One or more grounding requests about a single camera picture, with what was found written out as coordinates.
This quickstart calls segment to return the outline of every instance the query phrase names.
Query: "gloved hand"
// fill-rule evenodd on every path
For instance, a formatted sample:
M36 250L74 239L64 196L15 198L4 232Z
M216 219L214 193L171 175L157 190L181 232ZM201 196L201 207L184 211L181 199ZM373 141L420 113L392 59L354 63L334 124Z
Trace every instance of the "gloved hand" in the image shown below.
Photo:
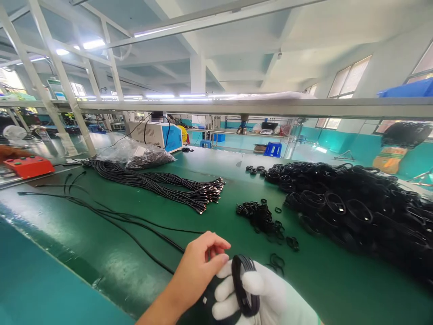
M231 260L216 275L225 278L215 290L212 315L223 320L239 310ZM310 305L284 279L254 261L257 271L245 272L242 285L247 293L260 296L259 312L250 318L241 315L236 325L317 325L321 321Z

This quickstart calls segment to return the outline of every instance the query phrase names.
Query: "red control box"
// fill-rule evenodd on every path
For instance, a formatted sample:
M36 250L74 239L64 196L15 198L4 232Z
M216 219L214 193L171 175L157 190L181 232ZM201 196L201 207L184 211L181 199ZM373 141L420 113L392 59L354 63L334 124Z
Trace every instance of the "red control box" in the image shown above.
M24 179L49 174L55 171L48 159L39 156L8 159L3 163Z

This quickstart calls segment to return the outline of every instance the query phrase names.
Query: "window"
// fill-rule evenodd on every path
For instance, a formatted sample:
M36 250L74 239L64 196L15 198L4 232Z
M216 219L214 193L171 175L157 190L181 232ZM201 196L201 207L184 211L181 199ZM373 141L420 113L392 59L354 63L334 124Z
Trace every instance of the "window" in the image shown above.
M421 60L414 69L414 72L408 77L406 83L424 80L433 77L433 42L424 53Z
M341 119L321 118L317 120L316 127L320 129L336 130Z
M352 98L371 56L338 72L329 91L328 98Z
M84 90L83 85L71 83L71 86L72 86L72 90L74 91L75 96L85 96L86 95L86 91Z
M313 86L308 87L307 89L304 90L304 93L307 93L309 95L313 95L316 92L317 89L317 84L314 84Z
M384 133L391 125L394 123L401 122L401 120L381 120L380 124L376 126L376 130L373 132L373 134L382 134ZM433 131L428 136L429 138L433 138Z

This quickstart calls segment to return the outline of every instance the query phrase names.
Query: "hand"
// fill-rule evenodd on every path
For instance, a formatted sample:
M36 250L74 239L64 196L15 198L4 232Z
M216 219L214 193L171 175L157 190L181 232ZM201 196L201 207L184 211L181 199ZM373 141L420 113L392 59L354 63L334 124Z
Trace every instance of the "hand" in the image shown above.
M257 271L245 272L241 280L246 292L260 296L260 309L256 316L250 318L241 315L237 325L320 324L316 312L290 284L256 261L254 266ZM239 310L236 295L233 294L231 261L216 276L225 280L215 290L217 303L212 307L212 315L216 320L222 320Z
M227 264L231 245L214 232L190 242L173 278L137 324L174 324L203 295L212 278Z

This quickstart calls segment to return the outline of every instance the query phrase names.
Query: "table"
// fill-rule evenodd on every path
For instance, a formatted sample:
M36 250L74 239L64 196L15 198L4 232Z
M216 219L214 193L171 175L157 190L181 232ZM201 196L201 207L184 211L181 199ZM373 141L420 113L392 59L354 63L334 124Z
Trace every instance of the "table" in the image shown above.
M191 230L212 230L232 244L229 255L242 253L265 264L271 253L286 261L286 280L316 310L325 324L403 325L431 324L433 297L414 280L396 268L366 256L353 255L327 238L308 235L297 222L296 213L282 205L285 194L259 175L245 172L247 165L266 168L277 159L205 148L176 152L177 161L160 166L197 181L223 177L227 182L219 204L209 204L202 215L190 207L156 194L120 185L86 169L77 184L92 197L116 211L141 215L160 224ZM82 167L71 170L74 176ZM170 274L156 265L123 232L94 213L64 199L45 196L18 196L19 191L58 194L59 188L40 188L36 184L63 183L60 173L0 191L0 214L25 233L60 263L74 271L133 318L138 318L163 290ZM74 196L89 200L73 189ZM300 252L269 243L256 234L248 221L235 214L236 203L268 200L274 219L280 220L287 236L298 238ZM282 208L281 214L274 208ZM181 259L179 252L145 229L126 226L142 244L172 269ZM193 234L161 230L185 247ZM203 324L196 306L181 324Z

